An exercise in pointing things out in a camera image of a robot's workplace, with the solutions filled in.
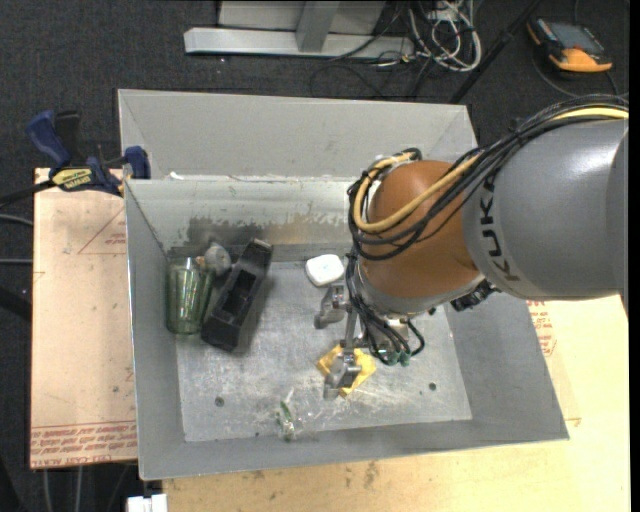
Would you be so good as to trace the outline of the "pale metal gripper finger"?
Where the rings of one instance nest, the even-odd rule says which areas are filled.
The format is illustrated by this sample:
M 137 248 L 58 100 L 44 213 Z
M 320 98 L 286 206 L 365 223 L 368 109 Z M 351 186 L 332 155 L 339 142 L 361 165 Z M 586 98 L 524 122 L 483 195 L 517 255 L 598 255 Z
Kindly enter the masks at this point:
M 325 370 L 323 398 L 333 400 L 339 396 L 346 397 L 352 392 L 362 366 L 357 363 L 353 351 L 343 350 L 328 354 L 323 359 L 323 369 Z
M 347 314 L 344 285 L 328 287 L 320 303 L 320 309 L 314 316 L 314 327 L 324 329 L 330 324 L 341 322 Z

